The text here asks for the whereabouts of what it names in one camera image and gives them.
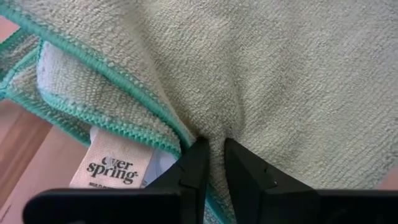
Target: white label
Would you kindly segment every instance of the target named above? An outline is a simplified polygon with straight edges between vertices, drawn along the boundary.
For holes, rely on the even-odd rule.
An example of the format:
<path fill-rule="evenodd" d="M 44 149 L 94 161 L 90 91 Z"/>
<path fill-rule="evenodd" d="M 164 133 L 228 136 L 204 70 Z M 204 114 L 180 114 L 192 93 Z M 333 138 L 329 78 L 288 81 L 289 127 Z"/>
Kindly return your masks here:
<path fill-rule="evenodd" d="M 121 189 L 142 186 L 153 154 L 151 147 L 93 127 L 91 146 L 70 187 Z"/>

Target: towel fold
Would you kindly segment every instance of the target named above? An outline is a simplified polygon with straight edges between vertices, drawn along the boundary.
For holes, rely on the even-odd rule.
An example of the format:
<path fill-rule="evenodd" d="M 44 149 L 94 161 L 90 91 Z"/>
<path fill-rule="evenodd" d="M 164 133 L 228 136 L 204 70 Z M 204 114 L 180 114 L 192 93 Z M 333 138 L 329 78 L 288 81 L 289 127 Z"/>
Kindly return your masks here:
<path fill-rule="evenodd" d="M 397 12 L 394 0 L 0 0 L 23 29 L 0 45 L 1 93 L 86 145 L 92 125 L 176 157 L 208 138 L 205 221 L 233 223 L 227 137 L 315 188 L 370 189 L 397 163 Z"/>

